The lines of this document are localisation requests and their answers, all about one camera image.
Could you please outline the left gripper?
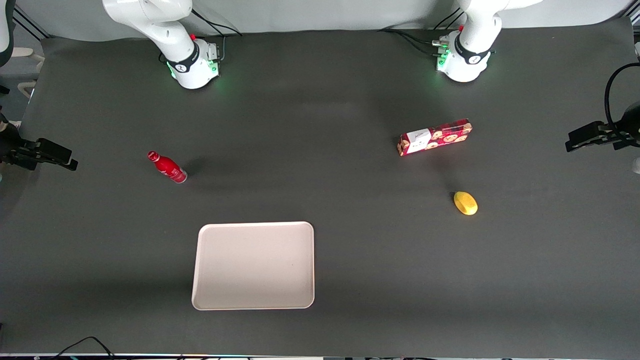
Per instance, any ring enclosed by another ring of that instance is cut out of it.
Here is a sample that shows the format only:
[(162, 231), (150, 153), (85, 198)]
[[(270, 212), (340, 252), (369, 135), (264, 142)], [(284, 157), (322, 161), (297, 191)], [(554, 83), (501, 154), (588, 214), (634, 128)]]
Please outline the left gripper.
[(640, 147), (639, 102), (629, 105), (618, 121), (613, 121), (610, 103), (605, 102), (605, 117), (607, 125), (603, 121), (592, 121), (571, 131), (568, 134), (569, 140), (565, 142), (566, 152), (571, 153), (580, 148), (602, 144), (612, 144), (614, 150)]

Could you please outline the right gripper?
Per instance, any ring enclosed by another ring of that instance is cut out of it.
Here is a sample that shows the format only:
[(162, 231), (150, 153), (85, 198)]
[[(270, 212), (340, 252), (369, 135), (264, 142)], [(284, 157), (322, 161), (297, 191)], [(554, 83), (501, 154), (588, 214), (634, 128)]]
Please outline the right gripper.
[(72, 151), (53, 141), (39, 138), (32, 142), (22, 137), (0, 138), (0, 161), (20, 167), (35, 167), (35, 159), (41, 164), (53, 164), (69, 171), (76, 171), (78, 161), (72, 158)]

